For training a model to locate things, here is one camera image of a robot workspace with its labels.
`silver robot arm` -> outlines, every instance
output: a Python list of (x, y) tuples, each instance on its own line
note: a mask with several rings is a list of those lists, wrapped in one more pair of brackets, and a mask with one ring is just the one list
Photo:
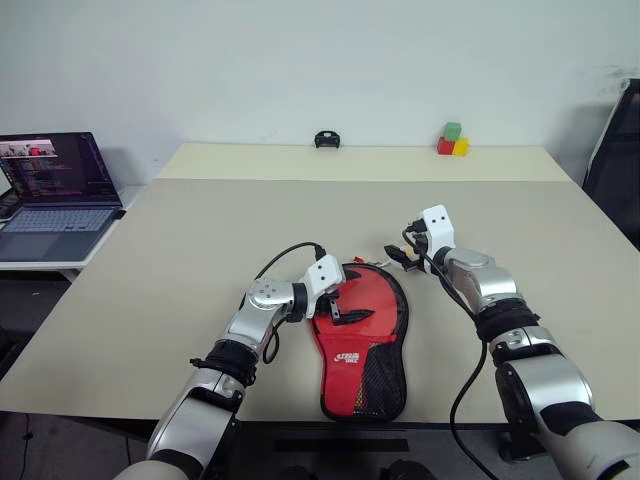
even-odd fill
[(235, 414), (245, 388), (255, 381), (256, 365), (274, 325), (283, 319), (311, 318), (316, 302), (346, 280), (336, 257), (325, 255), (297, 283), (259, 278), (246, 292), (240, 310), (197, 367), (180, 395), (158, 422), (147, 460), (116, 480), (195, 480), (228, 454), (236, 430)]
[[(509, 272), (492, 257), (455, 248), (442, 205), (425, 210), (407, 231), (475, 314), (509, 423), (534, 435), (567, 480), (640, 478), (640, 434), (595, 413), (587, 380), (539, 325)], [(432, 267), (425, 261), (420, 269)]]

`printed logo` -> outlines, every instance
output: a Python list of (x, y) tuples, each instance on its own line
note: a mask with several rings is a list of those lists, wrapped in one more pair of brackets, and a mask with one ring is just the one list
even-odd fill
[(359, 353), (339, 353), (336, 355), (336, 358), (333, 359), (334, 362), (344, 362), (344, 363), (358, 363), (360, 360)]

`laptop keyboard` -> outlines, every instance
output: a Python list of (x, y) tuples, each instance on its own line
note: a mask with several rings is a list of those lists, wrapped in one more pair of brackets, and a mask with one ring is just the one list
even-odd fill
[(96, 232), (113, 210), (23, 210), (2, 229), (3, 233)]

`toy block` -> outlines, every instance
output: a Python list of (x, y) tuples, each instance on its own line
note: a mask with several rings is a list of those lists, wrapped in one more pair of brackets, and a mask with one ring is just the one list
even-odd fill
[(456, 142), (447, 142), (444, 137), (438, 139), (438, 153), (440, 155), (451, 155)]
[(455, 145), (453, 146), (453, 154), (464, 157), (469, 150), (469, 139), (468, 138), (460, 138)]
[(462, 133), (462, 125), (458, 122), (447, 122), (444, 126), (444, 139), (447, 142), (455, 142), (460, 138)]

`green block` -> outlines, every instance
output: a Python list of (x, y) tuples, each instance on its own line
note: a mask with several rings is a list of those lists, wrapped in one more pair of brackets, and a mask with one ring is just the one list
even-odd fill
[(444, 126), (444, 139), (447, 142), (455, 142), (460, 138), (462, 133), (462, 125), (458, 122), (447, 122)]

